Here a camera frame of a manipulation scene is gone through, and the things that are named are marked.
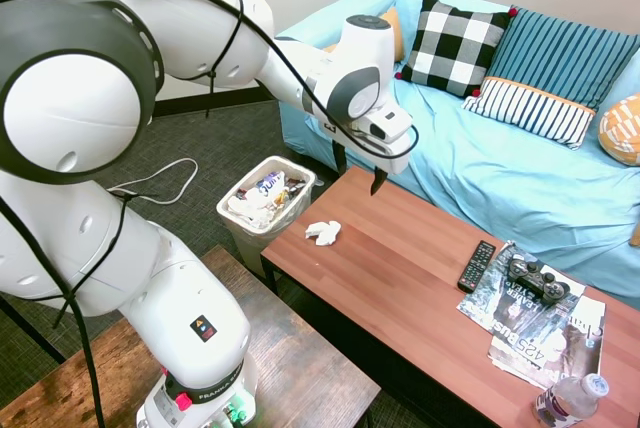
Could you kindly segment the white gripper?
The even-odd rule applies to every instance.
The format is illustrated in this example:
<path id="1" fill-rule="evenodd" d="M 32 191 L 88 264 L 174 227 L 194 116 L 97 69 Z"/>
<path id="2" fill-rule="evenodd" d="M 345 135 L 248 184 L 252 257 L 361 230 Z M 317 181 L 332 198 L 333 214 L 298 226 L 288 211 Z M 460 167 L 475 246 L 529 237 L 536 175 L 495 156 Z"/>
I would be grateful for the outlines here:
<path id="1" fill-rule="evenodd" d="M 347 150 L 367 159 L 375 168 L 370 187 L 370 195 L 374 196 L 386 182 L 388 174 L 400 174 L 408 166 L 412 138 L 409 132 L 405 132 L 394 141 L 383 141 L 361 130 L 332 126 L 332 151 L 339 174 L 347 170 Z"/>

